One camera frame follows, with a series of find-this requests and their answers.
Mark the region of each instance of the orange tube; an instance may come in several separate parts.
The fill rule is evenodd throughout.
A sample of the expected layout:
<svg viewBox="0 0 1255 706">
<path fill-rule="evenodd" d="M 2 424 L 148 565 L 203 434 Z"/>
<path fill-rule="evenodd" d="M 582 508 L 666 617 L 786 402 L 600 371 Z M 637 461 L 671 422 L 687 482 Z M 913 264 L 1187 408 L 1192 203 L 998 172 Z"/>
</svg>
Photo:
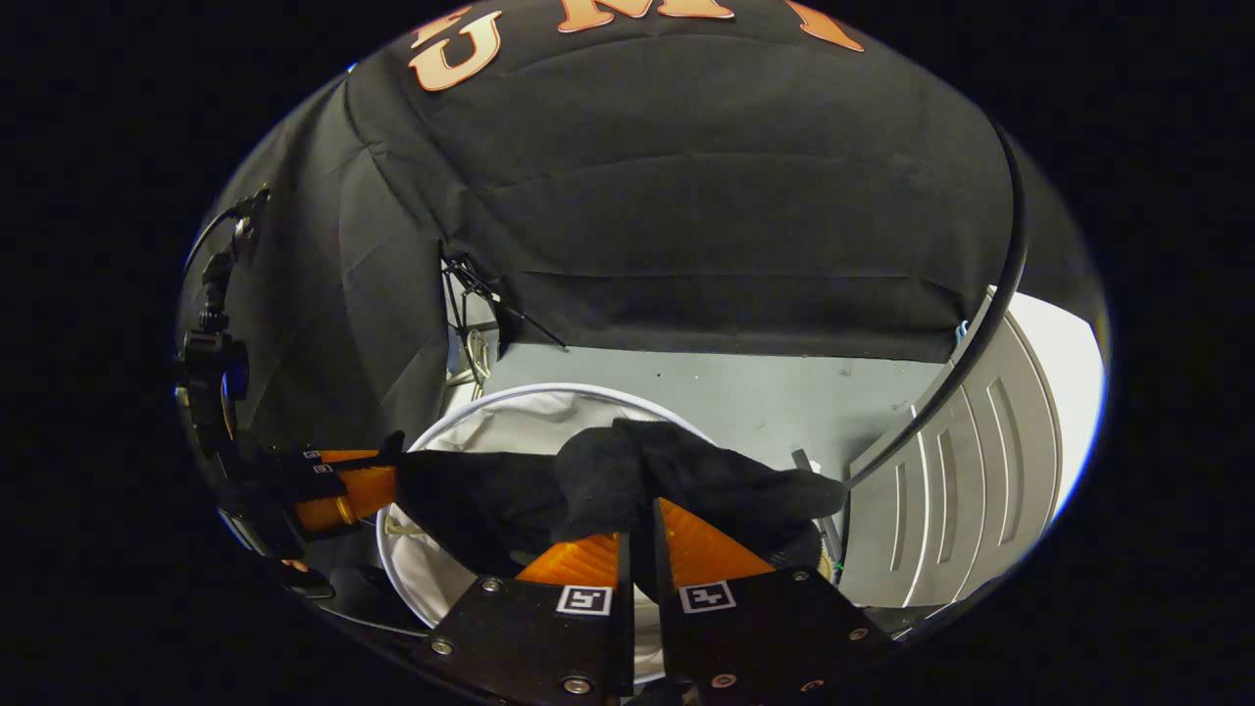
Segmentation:
<svg viewBox="0 0 1255 706">
<path fill-rule="evenodd" d="M 374 456 L 375 451 L 321 451 L 323 463 L 335 464 Z M 336 474 L 348 495 L 297 503 L 296 517 L 306 532 L 351 525 L 397 500 L 397 466 L 370 466 Z"/>
</svg>

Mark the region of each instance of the gray floor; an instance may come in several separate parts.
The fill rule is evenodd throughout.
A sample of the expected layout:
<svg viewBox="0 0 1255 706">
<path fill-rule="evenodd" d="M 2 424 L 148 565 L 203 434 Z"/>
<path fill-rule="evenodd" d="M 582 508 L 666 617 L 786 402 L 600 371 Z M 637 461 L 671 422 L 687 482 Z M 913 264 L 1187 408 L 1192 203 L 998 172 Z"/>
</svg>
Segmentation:
<svg viewBox="0 0 1255 706">
<path fill-rule="evenodd" d="M 641 352 L 516 344 L 486 393 L 541 382 L 599 385 L 680 415 L 715 444 L 774 469 L 804 449 L 822 473 L 842 468 L 889 428 L 941 365 L 850 359 Z"/>
</svg>

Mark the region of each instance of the white bucket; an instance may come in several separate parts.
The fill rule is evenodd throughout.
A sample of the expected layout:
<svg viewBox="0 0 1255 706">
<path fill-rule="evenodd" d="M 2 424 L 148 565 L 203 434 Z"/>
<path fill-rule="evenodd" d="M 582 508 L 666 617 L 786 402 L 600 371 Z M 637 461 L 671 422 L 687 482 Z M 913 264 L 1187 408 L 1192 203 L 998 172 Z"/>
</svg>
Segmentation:
<svg viewBox="0 0 1255 706">
<path fill-rule="evenodd" d="M 546 384 L 482 398 L 432 425 L 410 451 L 553 455 L 580 431 L 609 428 L 616 419 L 666 421 L 714 444 L 676 414 L 646 400 L 591 385 Z M 427 535 L 389 534 L 388 519 L 414 523 L 397 505 L 375 518 L 379 558 L 397 593 L 420 621 L 435 627 L 469 588 L 476 574 L 454 562 Z M 635 589 L 636 683 L 663 676 L 658 604 Z"/>
</svg>

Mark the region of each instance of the screw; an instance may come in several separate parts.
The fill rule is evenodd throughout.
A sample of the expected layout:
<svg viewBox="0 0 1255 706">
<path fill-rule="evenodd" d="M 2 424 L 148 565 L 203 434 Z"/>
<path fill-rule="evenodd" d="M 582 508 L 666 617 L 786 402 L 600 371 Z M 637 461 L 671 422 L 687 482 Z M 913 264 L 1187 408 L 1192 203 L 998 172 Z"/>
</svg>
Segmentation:
<svg viewBox="0 0 1255 706">
<path fill-rule="evenodd" d="M 587 680 L 570 678 L 562 682 L 562 688 L 569 693 L 589 693 L 592 691 L 592 685 Z"/>
</svg>

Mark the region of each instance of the orange letter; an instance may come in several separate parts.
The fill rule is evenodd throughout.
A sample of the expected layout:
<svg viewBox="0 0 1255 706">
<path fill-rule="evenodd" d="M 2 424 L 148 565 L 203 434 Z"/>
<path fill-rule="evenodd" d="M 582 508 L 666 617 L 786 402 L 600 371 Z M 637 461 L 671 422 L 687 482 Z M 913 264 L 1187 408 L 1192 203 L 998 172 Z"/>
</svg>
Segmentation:
<svg viewBox="0 0 1255 706">
<path fill-rule="evenodd" d="M 458 20 L 462 19 L 462 15 L 467 14 L 467 10 L 469 10 L 469 9 L 471 9 L 471 5 L 467 5 L 466 8 L 462 8 L 461 10 L 454 10 L 452 15 L 446 15 L 446 16 L 438 19 L 438 20 L 432 20 L 432 21 L 427 23 L 425 25 L 418 28 L 417 30 L 414 30 L 414 34 L 418 35 L 418 39 L 415 39 L 414 43 L 409 45 L 409 48 L 410 49 L 418 49 L 419 44 L 427 41 L 428 39 L 430 39 L 433 36 L 435 36 L 441 31 L 444 31 L 447 28 L 451 28 L 451 26 L 458 24 Z"/>
<path fill-rule="evenodd" d="M 714 0 L 665 0 L 658 13 L 669 18 L 732 19 L 732 10 Z"/>
<path fill-rule="evenodd" d="M 427 90 L 444 90 L 473 76 L 479 69 L 488 65 L 501 49 L 501 35 L 497 34 L 497 24 L 493 21 L 501 16 L 501 10 L 489 13 L 478 20 L 462 28 L 458 34 L 467 34 L 474 43 L 474 53 L 471 58 L 456 66 L 449 66 L 444 60 L 444 45 L 448 39 L 442 39 L 428 46 L 422 54 L 414 56 L 409 63 L 418 74 L 418 84 Z"/>
<path fill-rule="evenodd" d="M 557 25 L 558 31 L 571 33 L 592 29 L 604 24 L 610 24 L 615 19 L 614 13 L 599 10 L 595 3 L 601 3 L 606 8 L 612 8 L 629 18 L 644 18 L 649 11 L 649 5 L 654 0 L 562 0 L 562 9 L 566 10 L 566 20 Z"/>
<path fill-rule="evenodd" d="M 784 0 L 784 4 L 793 8 L 797 16 L 802 18 L 802 31 L 809 34 L 811 36 L 818 36 L 825 41 L 831 41 L 837 46 L 845 46 L 846 49 L 853 49 L 855 51 L 862 51 L 862 45 L 850 39 L 846 33 L 841 31 L 837 23 L 832 21 L 832 18 L 825 15 L 818 10 L 812 10 L 806 5 L 798 5 L 792 0 Z"/>
</svg>

